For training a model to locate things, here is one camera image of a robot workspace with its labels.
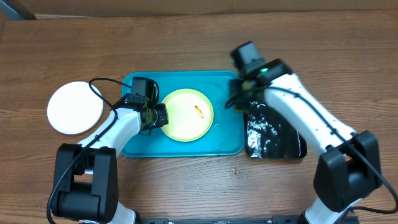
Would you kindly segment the yellow plate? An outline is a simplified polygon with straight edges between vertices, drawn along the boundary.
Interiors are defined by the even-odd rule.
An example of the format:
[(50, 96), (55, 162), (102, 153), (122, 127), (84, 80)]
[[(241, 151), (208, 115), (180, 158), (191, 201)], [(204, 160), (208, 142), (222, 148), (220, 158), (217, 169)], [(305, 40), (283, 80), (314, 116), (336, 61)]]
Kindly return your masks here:
[(193, 89), (179, 89), (169, 93), (163, 100), (169, 123), (161, 130), (169, 138), (191, 142), (203, 137), (211, 128), (214, 110), (210, 100)]

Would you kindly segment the green yellow sponge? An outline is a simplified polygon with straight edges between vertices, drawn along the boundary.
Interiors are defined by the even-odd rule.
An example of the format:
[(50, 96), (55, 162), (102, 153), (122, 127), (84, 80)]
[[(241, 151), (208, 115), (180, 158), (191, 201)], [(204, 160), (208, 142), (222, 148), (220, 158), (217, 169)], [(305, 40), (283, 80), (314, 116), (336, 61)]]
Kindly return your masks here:
[(235, 113), (247, 113), (249, 110), (250, 103), (247, 101), (239, 101), (234, 103)]

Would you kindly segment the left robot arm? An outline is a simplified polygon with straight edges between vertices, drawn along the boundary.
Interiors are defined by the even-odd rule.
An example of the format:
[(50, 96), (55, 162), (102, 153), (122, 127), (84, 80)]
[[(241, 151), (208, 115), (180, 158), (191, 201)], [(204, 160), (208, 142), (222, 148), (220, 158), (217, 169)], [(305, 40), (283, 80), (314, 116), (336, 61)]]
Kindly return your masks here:
[(139, 222), (137, 213), (119, 201), (117, 159), (132, 137), (151, 134), (169, 120), (156, 81), (134, 77), (128, 87), (129, 93), (110, 106), (109, 117), (92, 135), (58, 148), (46, 209), (49, 223), (54, 217), (80, 223)]

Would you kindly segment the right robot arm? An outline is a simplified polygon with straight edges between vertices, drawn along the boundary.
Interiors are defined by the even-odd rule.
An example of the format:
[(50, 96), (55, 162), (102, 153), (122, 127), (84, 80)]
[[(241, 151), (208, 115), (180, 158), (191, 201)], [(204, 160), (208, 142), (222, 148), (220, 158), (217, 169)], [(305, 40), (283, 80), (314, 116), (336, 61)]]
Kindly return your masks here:
[(228, 106), (246, 108), (262, 100), (299, 133), (318, 157), (313, 186), (317, 199), (298, 223), (339, 223), (351, 208), (382, 182), (378, 140), (357, 133), (319, 103), (282, 60), (266, 62), (253, 42), (230, 53), (239, 77), (230, 83)]

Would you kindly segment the white plate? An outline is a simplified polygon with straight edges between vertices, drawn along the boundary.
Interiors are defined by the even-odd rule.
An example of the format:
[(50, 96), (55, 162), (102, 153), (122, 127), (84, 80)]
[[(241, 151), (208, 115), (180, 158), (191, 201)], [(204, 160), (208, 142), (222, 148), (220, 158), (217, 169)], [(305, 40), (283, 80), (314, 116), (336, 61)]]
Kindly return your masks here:
[(63, 134), (80, 134), (91, 129), (100, 119), (104, 103), (101, 93), (87, 82), (70, 82), (50, 98), (47, 118)]

